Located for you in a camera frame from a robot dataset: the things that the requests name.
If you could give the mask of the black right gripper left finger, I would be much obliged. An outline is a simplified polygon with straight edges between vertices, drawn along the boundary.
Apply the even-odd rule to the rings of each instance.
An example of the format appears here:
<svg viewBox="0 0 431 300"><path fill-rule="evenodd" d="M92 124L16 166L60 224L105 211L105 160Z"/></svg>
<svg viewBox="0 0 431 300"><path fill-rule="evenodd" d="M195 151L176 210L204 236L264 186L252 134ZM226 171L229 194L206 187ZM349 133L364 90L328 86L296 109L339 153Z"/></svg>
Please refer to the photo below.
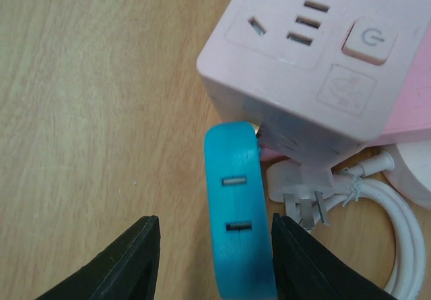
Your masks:
<svg viewBox="0 0 431 300"><path fill-rule="evenodd" d="M39 299L151 300L159 261L159 218L143 216L89 263Z"/></svg>

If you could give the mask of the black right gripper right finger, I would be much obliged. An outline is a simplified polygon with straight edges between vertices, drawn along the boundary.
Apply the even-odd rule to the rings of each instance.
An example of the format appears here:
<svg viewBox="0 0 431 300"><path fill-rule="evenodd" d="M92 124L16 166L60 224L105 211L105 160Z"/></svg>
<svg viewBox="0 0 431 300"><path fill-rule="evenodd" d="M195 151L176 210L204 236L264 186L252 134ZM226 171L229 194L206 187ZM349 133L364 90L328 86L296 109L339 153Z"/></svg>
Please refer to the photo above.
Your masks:
<svg viewBox="0 0 431 300"><path fill-rule="evenodd" d="M331 253L289 216L273 215L273 268L279 299L393 299Z"/></svg>

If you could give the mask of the cyan blue plug adapter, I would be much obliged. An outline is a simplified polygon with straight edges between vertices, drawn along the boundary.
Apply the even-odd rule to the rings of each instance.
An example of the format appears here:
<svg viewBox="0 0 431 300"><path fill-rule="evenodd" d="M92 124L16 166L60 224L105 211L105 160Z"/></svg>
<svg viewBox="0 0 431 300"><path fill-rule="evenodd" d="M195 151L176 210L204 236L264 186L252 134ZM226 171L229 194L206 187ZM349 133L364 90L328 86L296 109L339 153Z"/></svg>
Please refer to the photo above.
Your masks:
<svg viewBox="0 0 431 300"><path fill-rule="evenodd" d="M277 297L260 153L246 121L205 134L213 264L222 299Z"/></svg>

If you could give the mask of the pink round socket base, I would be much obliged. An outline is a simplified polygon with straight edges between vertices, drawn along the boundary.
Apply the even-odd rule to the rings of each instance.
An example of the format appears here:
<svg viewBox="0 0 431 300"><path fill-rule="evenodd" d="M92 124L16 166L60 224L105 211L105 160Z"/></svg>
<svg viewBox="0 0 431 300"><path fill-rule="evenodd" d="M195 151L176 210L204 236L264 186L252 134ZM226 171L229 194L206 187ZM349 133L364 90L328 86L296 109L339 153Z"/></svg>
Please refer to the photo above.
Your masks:
<svg viewBox="0 0 431 300"><path fill-rule="evenodd" d="M385 146L394 169L385 171L393 187L413 203L430 210L430 140Z"/></svg>

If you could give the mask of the pink cube socket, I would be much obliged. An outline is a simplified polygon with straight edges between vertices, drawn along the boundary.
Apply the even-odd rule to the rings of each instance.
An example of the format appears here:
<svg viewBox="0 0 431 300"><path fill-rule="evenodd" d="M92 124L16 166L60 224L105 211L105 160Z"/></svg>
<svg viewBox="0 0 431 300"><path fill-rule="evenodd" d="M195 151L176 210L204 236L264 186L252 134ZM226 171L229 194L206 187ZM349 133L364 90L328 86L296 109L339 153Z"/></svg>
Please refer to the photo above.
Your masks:
<svg viewBox="0 0 431 300"><path fill-rule="evenodd" d="M231 0L197 58L223 121L265 147L332 167L415 138L395 108L430 71L430 0Z"/></svg>

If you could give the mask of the pink triangular power strip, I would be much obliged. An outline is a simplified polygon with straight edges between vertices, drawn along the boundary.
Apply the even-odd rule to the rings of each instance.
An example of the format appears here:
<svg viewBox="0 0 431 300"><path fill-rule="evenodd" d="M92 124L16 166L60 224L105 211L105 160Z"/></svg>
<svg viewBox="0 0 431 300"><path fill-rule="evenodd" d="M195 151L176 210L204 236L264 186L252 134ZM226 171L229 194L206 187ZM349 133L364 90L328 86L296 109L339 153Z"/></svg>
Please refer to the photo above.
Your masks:
<svg viewBox="0 0 431 300"><path fill-rule="evenodd" d="M387 125L371 146L430 139L430 29L427 29Z"/></svg>

